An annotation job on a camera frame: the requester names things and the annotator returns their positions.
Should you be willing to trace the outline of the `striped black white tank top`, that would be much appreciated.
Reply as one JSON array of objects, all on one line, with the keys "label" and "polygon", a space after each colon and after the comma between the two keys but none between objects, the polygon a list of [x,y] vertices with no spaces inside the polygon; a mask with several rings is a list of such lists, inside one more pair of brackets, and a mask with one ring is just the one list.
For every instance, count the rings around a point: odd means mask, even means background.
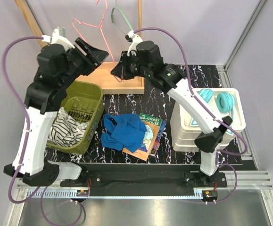
[{"label": "striped black white tank top", "polygon": [[82,140],[89,124],[89,121],[79,123],[61,107],[50,128],[48,142],[61,147],[72,147]]}]

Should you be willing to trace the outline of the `blue tank top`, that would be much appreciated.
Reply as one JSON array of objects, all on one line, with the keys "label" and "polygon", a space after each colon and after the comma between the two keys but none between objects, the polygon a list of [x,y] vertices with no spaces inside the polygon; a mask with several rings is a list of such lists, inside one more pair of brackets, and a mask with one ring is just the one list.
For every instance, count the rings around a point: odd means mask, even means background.
[{"label": "blue tank top", "polygon": [[124,148],[137,151],[147,131],[145,123],[137,114],[105,114],[103,125],[106,132],[101,135],[103,147],[122,151]]}]

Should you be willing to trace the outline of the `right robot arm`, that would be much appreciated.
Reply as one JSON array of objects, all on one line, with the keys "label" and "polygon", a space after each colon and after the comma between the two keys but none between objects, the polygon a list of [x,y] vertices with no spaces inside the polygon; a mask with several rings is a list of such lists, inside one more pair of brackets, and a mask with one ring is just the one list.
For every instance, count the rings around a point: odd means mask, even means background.
[{"label": "right robot arm", "polygon": [[200,171],[194,173],[188,182],[193,186],[213,185],[219,172],[217,151],[232,118],[225,116],[217,122],[210,115],[208,104],[192,90],[179,66],[164,63],[158,45],[150,40],[132,44],[129,50],[122,51],[111,74],[123,80],[136,76],[148,79],[152,86],[174,99],[195,119],[201,128],[194,140],[200,150],[201,165]]}]

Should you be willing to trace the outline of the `mint green clothes hanger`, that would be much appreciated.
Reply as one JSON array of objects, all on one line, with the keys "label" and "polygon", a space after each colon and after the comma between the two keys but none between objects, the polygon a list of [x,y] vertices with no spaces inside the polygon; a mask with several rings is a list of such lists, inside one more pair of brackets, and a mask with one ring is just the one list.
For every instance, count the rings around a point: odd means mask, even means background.
[{"label": "mint green clothes hanger", "polygon": [[[116,13],[121,17],[121,19],[126,24],[128,31],[125,31],[123,26],[120,25],[119,20],[116,17]],[[115,6],[111,10],[111,22],[115,25],[115,27],[124,35],[128,34],[130,31],[135,31],[132,27],[130,21],[128,20],[126,14],[121,10],[121,8],[118,5],[117,0],[115,0]]]}]

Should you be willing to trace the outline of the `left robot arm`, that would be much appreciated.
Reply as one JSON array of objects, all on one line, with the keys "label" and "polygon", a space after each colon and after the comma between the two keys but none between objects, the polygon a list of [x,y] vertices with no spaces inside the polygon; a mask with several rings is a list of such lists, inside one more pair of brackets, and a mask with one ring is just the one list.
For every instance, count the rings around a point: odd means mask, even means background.
[{"label": "left robot arm", "polygon": [[87,169],[78,163],[50,162],[44,159],[51,125],[67,97],[67,88],[80,75],[88,76],[109,53],[77,38],[75,44],[64,41],[42,48],[37,56],[38,70],[20,104],[25,127],[15,160],[3,172],[22,178],[29,186],[50,186],[55,181],[71,180],[76,186],[87,182]]}]

